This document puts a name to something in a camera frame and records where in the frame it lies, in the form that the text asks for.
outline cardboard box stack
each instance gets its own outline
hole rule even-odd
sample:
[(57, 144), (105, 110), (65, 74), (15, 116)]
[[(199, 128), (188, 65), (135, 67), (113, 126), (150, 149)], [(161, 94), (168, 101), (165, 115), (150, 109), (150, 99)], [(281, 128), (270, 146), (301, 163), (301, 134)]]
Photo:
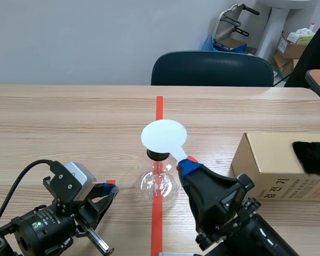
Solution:
[(283, 78), (293, 72), (307, 45), (308, 43), (295, 44), (284, 36), (280, 37), (272, 62), (274, 68), (276, 67), (275, 71), (279, 73), (280, 77)]

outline red tape line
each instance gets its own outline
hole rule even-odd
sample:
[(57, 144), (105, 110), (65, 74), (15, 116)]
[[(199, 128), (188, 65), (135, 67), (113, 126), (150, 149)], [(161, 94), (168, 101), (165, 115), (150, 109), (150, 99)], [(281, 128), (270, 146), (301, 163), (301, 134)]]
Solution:
[[(163, 119), (164, 98), (156, 97), (156, 120)], [(154, 163), (155, 184), (157, 181), (158, 163)], [(162, 172), (162, 163), (159, 163), (159, 171)], [(162, 252), (162, 195), (156, 189), (153, 194), (153, 204), (151, 209), (151, 237), (150, 237), (150, 256), (158, 256)]]

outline black fur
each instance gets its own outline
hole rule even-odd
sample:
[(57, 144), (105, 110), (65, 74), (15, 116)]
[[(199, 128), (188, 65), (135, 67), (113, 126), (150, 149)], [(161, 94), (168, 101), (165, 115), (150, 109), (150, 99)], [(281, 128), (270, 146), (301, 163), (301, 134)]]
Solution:
[(293, 149), (305, 172), (320, 176), (320, 142), (296, 141)]

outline cardboard box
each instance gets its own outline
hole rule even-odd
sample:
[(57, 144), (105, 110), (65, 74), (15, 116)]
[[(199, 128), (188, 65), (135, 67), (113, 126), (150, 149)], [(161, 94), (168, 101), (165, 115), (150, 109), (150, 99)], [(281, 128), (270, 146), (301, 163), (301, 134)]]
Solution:
[(233, 38), (226, 38), (222, 41), (215, 41), (214, 47), (221, 52), (244, 53), (246, 50), (246, 43)]
[(232, 161), (235, 176), (247, 174), (255, 184), (249, 196), (267, 200), (320, 201), (320, 176), (308, 175), (292, 143), (320, 142), (320, 134), (245, 133)]
[(276, 66), (276, 71), (280, 73), (280, 76), (282, 78), (293, 72), (293, 69), (299, 61), (296, 59), (285, 59), (278, 51), (276, 51), (274, 55), (274, 60), (275, 62), (273, 63), (273, 65)]
[(314, 34), (299, 35), (297, 33), (290, 33), (287, 40), (294, 44), (308, 44), (313, 38)]
[(278, 41), (278, 51), (285, 59), (300, 59), (308, 44), (294, 44), (281, 36)]

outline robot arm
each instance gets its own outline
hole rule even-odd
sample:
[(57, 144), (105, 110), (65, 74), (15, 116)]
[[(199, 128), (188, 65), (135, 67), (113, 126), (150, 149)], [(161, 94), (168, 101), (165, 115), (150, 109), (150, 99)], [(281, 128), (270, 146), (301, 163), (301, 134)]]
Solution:
[(237, 179), (212, 172), (188, 157), (178, 164), (180, 182), (189, 197), (202, 250), (223, 240), (207, 255), (298, 256), (256, 210), (255, 199), (246, 199), (254, 187), (246, 174)]
[[(47, 161), (55, 176), (43, 184), (53, 195), (51, 205), (41, 205), (0, 227), (0, 256), (14, 256), (5, 235), (14, 234), (25, 256), (59, 256), (73, 244), (73, 237), (87, 237), (104, 256), (114, 249), (95, 232), (118, 193), (114, 184), (95, 184), (95, 177), (81, 164)], [(2, 206), (5, 209), (8, 200)]]

